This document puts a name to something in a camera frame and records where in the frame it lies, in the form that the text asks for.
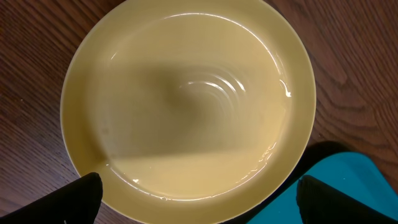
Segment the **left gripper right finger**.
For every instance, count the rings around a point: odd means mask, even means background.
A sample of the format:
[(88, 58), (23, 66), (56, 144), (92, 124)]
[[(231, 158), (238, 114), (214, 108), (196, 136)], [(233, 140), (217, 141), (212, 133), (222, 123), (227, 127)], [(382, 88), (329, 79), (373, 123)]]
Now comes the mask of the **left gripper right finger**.
[(310, 175), (298, 180), (296, 203), (304, 224), (397, 224)]

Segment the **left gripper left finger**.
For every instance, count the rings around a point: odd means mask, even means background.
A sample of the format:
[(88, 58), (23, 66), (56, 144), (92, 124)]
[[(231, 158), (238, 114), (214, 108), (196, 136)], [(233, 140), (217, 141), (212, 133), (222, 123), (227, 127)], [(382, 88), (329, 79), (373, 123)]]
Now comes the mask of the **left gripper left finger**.
[(90, 223), (93, 224), (103, 198), (103, 183), (96, 172), (65, 185), (14, 212), (1, 223)]

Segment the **yellow round plate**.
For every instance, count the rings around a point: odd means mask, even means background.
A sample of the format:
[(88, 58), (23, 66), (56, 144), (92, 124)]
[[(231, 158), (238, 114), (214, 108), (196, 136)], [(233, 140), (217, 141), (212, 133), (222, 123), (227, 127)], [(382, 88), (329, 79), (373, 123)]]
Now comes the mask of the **yellow round plate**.
[(308, 53), (264, 1), (124, 1), (83, 39), (60, 100), (79, 175), (142, 223), (221, 223), (298, 164), (316, 88)]

